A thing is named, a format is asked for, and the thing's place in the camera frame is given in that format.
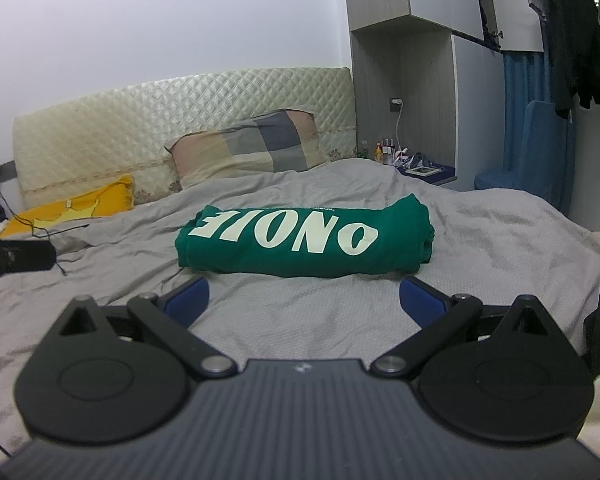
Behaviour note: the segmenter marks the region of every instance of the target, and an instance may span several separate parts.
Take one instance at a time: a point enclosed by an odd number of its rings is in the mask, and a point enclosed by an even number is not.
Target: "rolled green sweatshirt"
[[[429,210],[414,195],[384,209],[207,205],[178,234],[181,267],[290,278],[417,272],[431,258]]]

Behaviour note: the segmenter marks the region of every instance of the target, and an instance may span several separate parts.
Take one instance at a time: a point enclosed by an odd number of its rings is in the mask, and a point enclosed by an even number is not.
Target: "wrinkled blanket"
[[[600,239],[539,198],[503,189],[459,193],[359,159],[304,173],[213,180],[55,236],[66,277],[56,267],[0,278],[0,443],[15,450],[27,439],[13,382],[67,302],[91,294],[102,305],[123,304],[183,283],[190,271],[178,267],[174,240],[206,204],[383,208],[409,193],[429,208],[436,230],[419,278],[491,304],[535,294],[576,349],[583,348],[582,322],[598,302]],[[249,357],[359,357],[369,364],[418,330],[400,308],[400,276],[206,277],[210,304],[191,331],[240,365]]]

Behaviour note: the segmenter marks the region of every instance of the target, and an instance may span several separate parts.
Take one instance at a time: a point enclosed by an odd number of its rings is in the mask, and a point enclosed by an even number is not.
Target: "curtain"
[[[541,27],[544,52],[502,53],[505,81],[504,167],[510,171],[516,169],[520,160],[526,105],[533,100],[552,102],[549,49],[544,25]],[[571,206],[575,167],[575,129],[571,121],[566,131],[564,165],[560,168],[551,199],[552,205],[565,215]]]

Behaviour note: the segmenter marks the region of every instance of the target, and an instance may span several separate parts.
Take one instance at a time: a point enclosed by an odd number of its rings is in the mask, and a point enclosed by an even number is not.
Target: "yellow cushion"
[[[18,216],[33,222],[35,227],[49,229],[66,220],[111,216],[121,211],[130,211],[134,208],[133,184],[133,177],[125,174],[100,189],[94,189],[67,200],[41,205],[19,213]],[[4,231],[0,233],[0,238],[23,232],[31,232],[31,227],[12,218]]]

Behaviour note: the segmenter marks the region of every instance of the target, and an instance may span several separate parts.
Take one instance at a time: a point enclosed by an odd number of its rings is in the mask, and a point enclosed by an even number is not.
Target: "bed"
[[[297,173],[261,173],[178,189],[162,145],[173,134],[231,124],[267,110],[310,105],[330,162]],[[382,208],[414,193],[436,230],[418,277],[485,303],[538,296],[576,350],[597,306],[600,238],[524,192],[455,192],[352,158],[353,90],[347,69],[294,68],[176,78],[87,96],[14,121],[14,156],[27,206],[131,173],[129,212],[54,236],[68,273],[0,278],[0,443],[27,440],[11,395],[36,343],[67,302],[90,294],[121,304],[163,294],[192,277],[178,267],[178,229],[207,204]],[[362,358],[366,364],[418,327],[400,308],[401,276],[276,278],[208,274],[211,300],[190,327],[239,365],[252,358]]]

